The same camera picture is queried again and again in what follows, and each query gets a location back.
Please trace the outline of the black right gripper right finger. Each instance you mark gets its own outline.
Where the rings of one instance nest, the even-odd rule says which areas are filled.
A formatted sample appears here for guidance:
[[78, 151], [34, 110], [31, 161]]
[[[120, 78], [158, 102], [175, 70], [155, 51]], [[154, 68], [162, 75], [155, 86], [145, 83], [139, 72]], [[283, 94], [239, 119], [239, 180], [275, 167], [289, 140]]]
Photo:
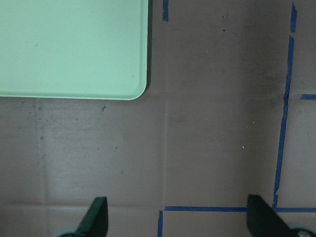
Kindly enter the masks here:
[[259, 195], [247, 198], [246, 224], [253, 237], [305, 237], [305, 229], [291, 229]]

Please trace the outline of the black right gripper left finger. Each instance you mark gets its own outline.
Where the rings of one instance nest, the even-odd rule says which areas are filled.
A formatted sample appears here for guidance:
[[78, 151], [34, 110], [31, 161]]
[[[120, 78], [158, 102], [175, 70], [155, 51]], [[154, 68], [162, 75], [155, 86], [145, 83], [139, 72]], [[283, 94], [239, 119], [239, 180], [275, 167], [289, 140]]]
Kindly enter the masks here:
[[78, 228], [77, 237], [105, 237], [108, 232], [109, 217], [106, 197], [96, 197]]

